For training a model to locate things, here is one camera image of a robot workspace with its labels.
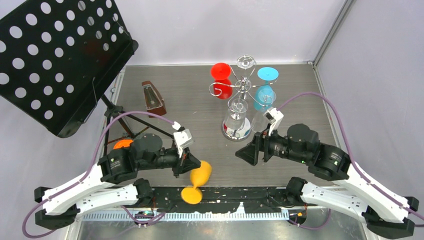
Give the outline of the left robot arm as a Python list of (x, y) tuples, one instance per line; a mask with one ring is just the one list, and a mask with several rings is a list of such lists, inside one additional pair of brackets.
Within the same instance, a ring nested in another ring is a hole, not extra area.
[(89, 171), (58, 187), (36, 188), (34, 198), (42, 209), (35, 213), (35, 224), (57, 230), (97, 210), (148, 207), (154, 193), (148, 180), (137, 178), (140, 171), (170, 168), (178, 177), (200, 167), (201, 161), (189, 148), (177, 142), (164, 148), (157, 134), (147, 133), (126, 143), (116, 143)]

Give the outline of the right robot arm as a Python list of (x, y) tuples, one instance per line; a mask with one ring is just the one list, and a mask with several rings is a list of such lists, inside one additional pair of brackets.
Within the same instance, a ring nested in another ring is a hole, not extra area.
[(292, 177), (285, 192), (291, 205), (313, 204), (348, 215), (364, 223), (367, 229), (380, 237), (396, 240), (411, 237), (415, 223), (409, 211), (417, 210), (419, 201), (412, 196), (395, 193), (383, 194), (372, 186), (369, 176), (354, 167), (350, 156), (342, 149), (322, 143), (316, 131), (298, 123), (280, 136), (276, 130), (258, 132), (235, 155), (255, 166), (259, 153), (267, 162), (276, 156), (307, 166), (315, 177), (337, 184), (349, 191), (342, 194), (319, 187), (300, 177)]

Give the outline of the chrome wine glass rack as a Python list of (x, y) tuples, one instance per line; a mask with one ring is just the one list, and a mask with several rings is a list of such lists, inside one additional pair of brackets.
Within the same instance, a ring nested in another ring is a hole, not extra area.
[(210, 69), (210, 75), (214, 79), (208, 87), (210, 95), (228, 100), (227, 112), (221, 123), (223, 136), (233, 142), (246, 140), (252, 132), (251, 122), (247, 117), (249, 105), (247, 97), (251, 97), (255, 103), (261, 107), (269, 106), (268, 103), (260, 103), (251, 95), (250, 90), (257, 85), (252, 84), (250, 76), (247, 74), (236, 78), (236, 83), (232, 84), (230, 75), (236, 77), (233, 68), (223, 62), (214, 64)]

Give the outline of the yellow wine glass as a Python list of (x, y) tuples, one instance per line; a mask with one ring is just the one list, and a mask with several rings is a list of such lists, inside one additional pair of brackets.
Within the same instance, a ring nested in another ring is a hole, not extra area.
[(190, 182), (192, 186), (182, 189), (180, 195), (182, 200), (190, 205), (196, 205), (201, 202), (203, 193), (200, 187), (204, 186), (210, 179), (212, 166), (209, 162), (202, 160), (200, 167), (190, 172)]

